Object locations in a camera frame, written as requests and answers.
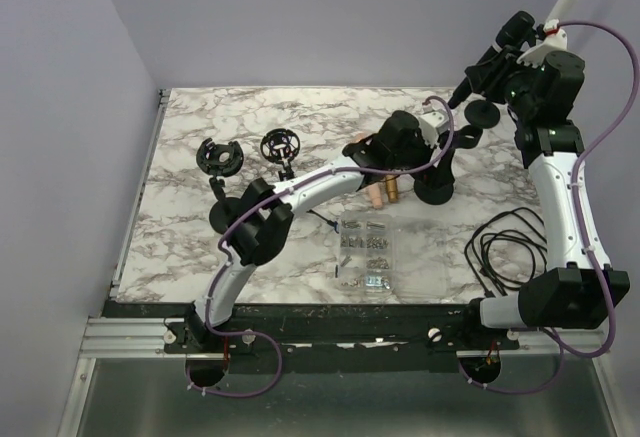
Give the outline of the gold microphone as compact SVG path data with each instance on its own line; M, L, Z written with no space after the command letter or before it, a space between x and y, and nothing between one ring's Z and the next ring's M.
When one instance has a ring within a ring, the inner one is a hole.
M397 181L395 179L387 180L385 182L385 189L390 203L397 203L399 201L399 191Z

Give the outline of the black tripod mic stand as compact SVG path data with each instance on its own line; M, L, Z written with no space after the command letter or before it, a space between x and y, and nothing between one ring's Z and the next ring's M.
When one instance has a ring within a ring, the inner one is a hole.
M299 155L300 139L291 129L276 128L268 131L261 139L262 157L271 164L281 167L278 177L281 182L295 177L291 162Z

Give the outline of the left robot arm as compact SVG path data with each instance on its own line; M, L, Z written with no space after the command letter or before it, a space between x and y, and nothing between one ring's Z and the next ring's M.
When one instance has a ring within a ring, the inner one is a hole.
M269 184L257 179L226 218L217 247L224 255L209 286L196 304L187 339L201 352L214 350L234 304L256 269L283 250L293 221L333 198L358 192L386 176L419 174L435 166L452 144L455 119L450 109L419 117L395 111L378 132L347 145L334 160L300 177Z

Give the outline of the pink microphone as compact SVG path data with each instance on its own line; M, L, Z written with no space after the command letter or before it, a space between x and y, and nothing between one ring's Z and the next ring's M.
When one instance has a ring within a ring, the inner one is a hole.
M365 133L357 133L352 140L353 143L357 143L366 137ZM374 182L366 187L371 205L374 209L379 210L384 207L384 201L381 193L381 187L378 182Z

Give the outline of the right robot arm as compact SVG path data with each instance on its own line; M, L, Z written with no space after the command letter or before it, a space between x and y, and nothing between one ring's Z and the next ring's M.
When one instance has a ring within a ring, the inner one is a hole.
M465 76L472 92L506 105L516 118L514 141L539 198L547 264L516 293L483 299L478 314L461 322L461 339L474 349L493 341L496 329L595 329L630 288L628 274L612 268L599 242L581 160L586 151L569 118L585 62L566 50L550 52L537 67L518 56L505 48L467 67Z

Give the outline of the black microphone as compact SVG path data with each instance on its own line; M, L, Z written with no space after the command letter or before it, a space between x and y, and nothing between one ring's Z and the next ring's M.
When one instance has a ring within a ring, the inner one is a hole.
M520 10L516 12L500 29L493 43L487 51L480 57L474 65L465 69L465 77L462 82L455 88L452 93L448 105L451 109L455 109L464 102L472 93L472 85L468 76L468 71L473 67L482 66L491 63L497 58L505 47L513 47L520 50L522 45L534 40L534 17L526 11Z

